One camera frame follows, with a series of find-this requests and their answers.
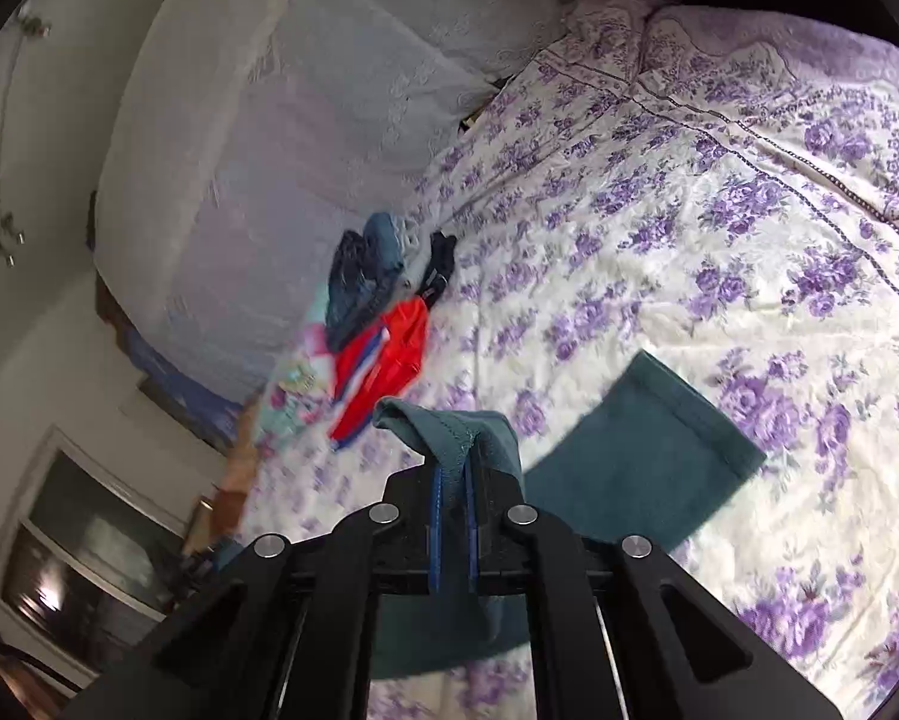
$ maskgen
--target bed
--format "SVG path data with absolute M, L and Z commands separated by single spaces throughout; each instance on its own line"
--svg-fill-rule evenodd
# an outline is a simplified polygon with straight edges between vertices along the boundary
M 403 210 L 572 0 L 166 0 L 96 204 L 95 264 L 147 343 L 244 402 L 343 230 Z
M 568 30 L 419 182 L 460 241 L 404 396 L 500 410 L 529 469 L 650 351 L 768 455 L 673 557 L 868 717 L 899 680 L 899 49 L 676 0 Z M 242 538 L 326 533 L 419 460 L 328 427 L 261 469 Z M 374 683 L 370 716 L 533 717 L 528 648 Z

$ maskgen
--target metal screw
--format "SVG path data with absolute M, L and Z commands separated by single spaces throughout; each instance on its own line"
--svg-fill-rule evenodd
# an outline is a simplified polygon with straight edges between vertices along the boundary
M 370 519 L 380 525 L 395 522 L 400 516 L 400 510 L 391 503 L 377 503 L 370 509 Z
M 653 545 L 645 536 L 626 536 L 624 538 L 624 552 L 630 557 L 646 557 L 653 551 Z
M 19 245 L 26 242 L 26 233 L 16 226 L 12 213 L 3 214 L 3 218 L 0 220 L 0 231 L 6 233 Z
M 509 512 L 506 512 L 506 517 L 509 517 L 510 522 L 515 522 L 517 525 L 529 525 L 532 522 L 536 522 L 539 514 L 536 514 L 536 509 L 532 506 L 520 503 L 511 506 Z
M 0 241 L 0 257 L 3 258 L 7 268 L 14 268 L 16 266 L 16 258 L 14 258 L 13 252 L 10 252 L 4 246 L 2 241 Z
M 50 30 L 53 28 L 51 23 L 41 19 L 39 16 L 33 16 L 28 13 L 24 16 L 20 12 L 16 15 L 16 18 L 19 21 L 19 27 L 23 30 L 23 34 L 26 37 L 49 37 Z
M 275 557 L 286 548 L 286 542 L 275 533 L 266 533 L 260 536 L 253 545 L 253 551 L 259 557 Z

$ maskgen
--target white wall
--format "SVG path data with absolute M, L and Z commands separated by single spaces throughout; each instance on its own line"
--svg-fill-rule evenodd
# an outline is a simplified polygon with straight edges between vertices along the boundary
M 199 494 L 212 494 L 222 459 L 162 413 L 139 424 L 121 407 L 141 380 L 96 317 L 93 276 L 81 277 L 42 317 L 0 368 L 0 526 L 24 469 L 57 425 L 132 490 L 186 521 Z M 177 434 L 168 437 L 167 431 Z M 16 646 L 82 680 L 0 607 L 0 632 Z
M 0 362 L 79 272 L 89 193 L 139 47 L 163 0 L 30 0 L 52 23 L 22 44 L 11 81 L 0 176 L 3 210 L 28 235 L 0 261 Z M 0 113 L 19 28 L 0 33 Z

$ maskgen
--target white bed sheet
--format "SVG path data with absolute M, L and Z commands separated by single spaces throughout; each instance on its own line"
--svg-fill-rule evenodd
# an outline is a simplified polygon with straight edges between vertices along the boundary
M 500 410 L 529 469 L 650 351 L 768 453 L 675 557 L 864 718 L 899 678 L 899 50 L 673 1 L 581 1 L 433 163 L 417 216 L 461 240 L 405 397 Z M 418 461 L 328 427 L 243 538 L 326 533 Z M 526 648 L 371 688 L 373 718 L 531 716 Z

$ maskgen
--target teal towel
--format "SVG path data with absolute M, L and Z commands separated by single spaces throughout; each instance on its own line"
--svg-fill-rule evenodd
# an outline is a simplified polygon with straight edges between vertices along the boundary
M 371 657 L 375 680 L 441 671 L 489 658 L 528 641 L 522 598 L 480 598 L 470 592 L 463 464 L 478 443 L 483 461 L 522 480 L 517 438 L 496 412 L 432 412 L 381 398 L 373 424 L 410 449 L 439 461 L 442 488 L 442 566 L 439 592 L 379 599 Z
M 669 552 L 764 459 L 699 392 L 640 351 L 600 405 L 526 472 L 523 489 L 581 536 L 640 533 Z
M 445 533 L 440 592 L 380 599 L 373 678 L 453 668 L 527 642 L 523 597 L 477 599 L 467 578 L 463 463 L 478 440 L 491 466 L 520 478 L 509 423 L 496 412 L 429 412 L 384 398 L 374 424 L 441 464 Z M 583 536 L 617 541 L 642 533 L 670 550 L 762 462 L 729 419 L 640 352 L 600 405 L 528 471 L 523 489 L 528 503 Z

